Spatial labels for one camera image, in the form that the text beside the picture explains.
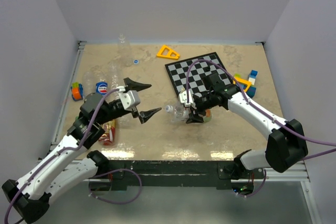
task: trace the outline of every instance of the pepsi label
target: pepsi label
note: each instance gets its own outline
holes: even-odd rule
[[[98,82],[96,84],[96,93],[106,94],[107,93],[107,83],[104,81]]]

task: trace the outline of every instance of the chessboard black border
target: chessboard black border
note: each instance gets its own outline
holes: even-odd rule
[[[174,87],[174,91],[175,91],[177,97],[179,96],[178,95],[179,91],[177,90],[176,85],[174,84],[173,76],[170,74],[170,71],[169,71],[168,67],[170,65],[174,65],[174,64],[177,64],[177,63],[181,63],[181,62],[185,62],[185,61],[188,61],[188,60],[193,60],[193,59],[197,59],[199,57],[205,57],[205,56],[209,56],[209,55],[215,55],[217,57],[218,61],[219,61],[220,66],[223,67],[226,70],[226,68],[225,68],[224,64],[222,63],[220,57],[218,56],[217,52],[210,52],[210,53],[207,53],[207,54],[204,54],[204,55],[199,55],[199,56],[195,56],[195,57],[192,57],[192,58],[187,58],[187,59],[184,59],[184,60],[179,60],[179,61],[175,61],[175,62],[172,62],[172,63],[165,64],[166,71],[169,75],[170,82],[171,82],[172,86]],[[225,74],[225,75],[230,80],[230,82],[233,83],[231,77],[228,76],[227,74]]]

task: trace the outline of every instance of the beige tabletop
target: beige tabletop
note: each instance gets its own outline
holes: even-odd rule
[[[168,45],[180,53],[180,60],[217,52],[226,69],[246,78],[252,69],[258,71],[253,100],[267,110],[282,116],[278,97],[261,45]],[[138,110],[149,110],[174,105],[176,94],[165,70],[173,60],[157,58],[161,45],[132,45],[139,64],[122,69],[123,77],[149,83],[151,88],[139,93]],[[78,66],[76,81],[95,65],[104,66],[111,60],[119,61],[115,44],[86,45]],[[82,101],[68,99],[68,109],[62,135],[75,120]],[[266,147],[263,136],[244,119],[223,108],[212,109],[212,120],[203,124],[172,123],[164,110],[145,124],[131,119],[130,128],[116,129],[116,144],[104,147],[96,143],[89,151],[100,150],[109,159],[136,160],[231,160],[247,149]]]

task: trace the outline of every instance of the chessboard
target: chessboard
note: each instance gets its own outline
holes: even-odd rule
[[[176,95],[180,93],[182,88],[186,88],[186,75],[189,66],[199,59],[212,61],[225,69],[216,52],[166,64],[166,70]],[[207,91],[202,82],[202,78],[215,72],[219,74],[221,80],[226,85],[232,83],[231,79],[229,79],[223,70],[217,69],[214,65],[210,65],[207,62],[198,62],[189,73],[189,90],[191,90],[191,93],[200,97],[201,92]]]

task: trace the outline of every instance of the gray floor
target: gray floor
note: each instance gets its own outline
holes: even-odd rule
[[[108,192],[105,197],[125,200],[137,189]],[[145,187],[135,202],[117,206],[88,194],[88,184],[79,184],[59,198],[37,223],[311,223],[300,183],[266,183],[247,200],[215,188]]]

